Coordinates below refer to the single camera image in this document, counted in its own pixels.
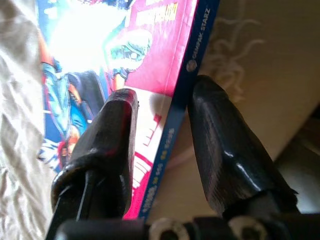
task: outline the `white bedsheet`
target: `white bedsheet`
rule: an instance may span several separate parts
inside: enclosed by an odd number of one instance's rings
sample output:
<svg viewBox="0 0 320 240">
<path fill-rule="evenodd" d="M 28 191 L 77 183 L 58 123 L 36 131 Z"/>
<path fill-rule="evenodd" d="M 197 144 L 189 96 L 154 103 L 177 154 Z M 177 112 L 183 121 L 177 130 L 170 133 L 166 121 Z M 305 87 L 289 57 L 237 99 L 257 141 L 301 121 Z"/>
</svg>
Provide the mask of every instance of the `white bedsheet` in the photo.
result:
<svg viewBox="0 0 320 240">
<path fill-rule="evenodd" d="M 40 240 L 54 173 L 36 159 L 43 100 L 33 0 L 0 5 L 0 239 Z"/>
</svg>

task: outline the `comic book spine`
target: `comic book spine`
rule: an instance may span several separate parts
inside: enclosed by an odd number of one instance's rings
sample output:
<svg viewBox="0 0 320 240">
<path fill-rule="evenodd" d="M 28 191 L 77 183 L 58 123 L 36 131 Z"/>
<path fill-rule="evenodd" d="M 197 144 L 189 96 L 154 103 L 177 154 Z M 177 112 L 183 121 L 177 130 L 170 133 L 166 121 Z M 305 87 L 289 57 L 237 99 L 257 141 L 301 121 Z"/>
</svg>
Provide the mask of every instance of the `comic book spine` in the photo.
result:
<svg viewBox="0 0 320 240">
<path fill-rule="evenodd" d="M 199 0 L 197 3 L 175 92 L 139 211 L 140 218 L 146 219 L 152 207 L 167 161 L 185 116 L 186 106 L 206 50 L 218 6 L 219 0 Z"/>
</svg>

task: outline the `white circle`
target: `white circle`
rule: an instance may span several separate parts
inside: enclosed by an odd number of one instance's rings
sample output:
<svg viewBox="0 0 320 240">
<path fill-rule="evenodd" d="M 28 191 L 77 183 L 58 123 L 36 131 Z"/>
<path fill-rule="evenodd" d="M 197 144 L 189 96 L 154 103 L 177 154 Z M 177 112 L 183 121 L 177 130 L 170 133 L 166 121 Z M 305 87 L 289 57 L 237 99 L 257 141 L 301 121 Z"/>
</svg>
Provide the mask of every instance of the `white circle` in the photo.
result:
<svg viewBox="0 0 320 240">
<path fill-rule="evenodd" d="M 155 221 L 149 229 L 149 239 L 160 240 L 161 234 L 165 231 L 174 232 L 179 240 L 190 240 L 185 226 L 181 222 L 170 218 L 160 218 Z"/>
<path fill-rule="evenodd" d="M 136 59 L 138 57 L 138 54 L 136 52 L 132 52 L 130 57 L 131 59 Z"/>
</svg>

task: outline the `cartoon character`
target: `cartoon character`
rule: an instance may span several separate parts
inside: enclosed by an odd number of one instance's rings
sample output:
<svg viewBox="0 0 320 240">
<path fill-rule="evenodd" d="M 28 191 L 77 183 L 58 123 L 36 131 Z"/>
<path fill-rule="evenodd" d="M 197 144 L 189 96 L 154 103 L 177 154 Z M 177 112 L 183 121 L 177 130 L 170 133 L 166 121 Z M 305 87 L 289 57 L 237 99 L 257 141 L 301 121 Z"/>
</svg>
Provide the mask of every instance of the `cartoon character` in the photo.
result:
<svg viewBox="0 0 320 240">
<path fill-rule="evenodd" d="M 103 4 L 113 9 L 116 6 L 119 9 L 128 10 L 134 1 L 84 0 L 76 2 L 85 4 L 87 7 Z M 143 29 L 132 30 L 118 37 L 118 33 L 125 26 L 124 21 L 125 19 L 116 29 L 106 33 L 102 44 L 101 67 L 109 94 L 125 86 L 129 73 L 136 71 L 141 66 L 152 44 L 151 33 Z M 39 42 L 44 73 L 43 86 L 46 93 L 44 100 L 49 107 L 52 121 L 61 135 L 60 142 L 44 139 L 39 158 L 46 162 L 48 160 L 58 162 L 61 169 L 69 161 L 78 139 L 103 107 L 106 99 L 98 72 L 87 70 L 62 74 L 60 63 L 50 55 L 41 33 Z"/>
</svg>

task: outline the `wrinkled fabric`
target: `wrinkled fabric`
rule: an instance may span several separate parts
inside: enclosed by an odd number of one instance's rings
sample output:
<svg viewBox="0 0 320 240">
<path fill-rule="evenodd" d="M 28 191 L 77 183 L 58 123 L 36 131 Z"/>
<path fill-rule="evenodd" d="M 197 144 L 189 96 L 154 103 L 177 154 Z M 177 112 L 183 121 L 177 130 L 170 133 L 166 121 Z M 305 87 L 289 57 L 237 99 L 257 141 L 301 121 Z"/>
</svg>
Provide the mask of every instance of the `wrinkled fabric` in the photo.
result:
<svg viewBox="0 0 320 240">
<path fill-rule="evenodd" d="M 54 173 L 37 160 L 44 134 L 33 0 L 0 5 L 0 239 L 44 239 Z"/>
</svg>

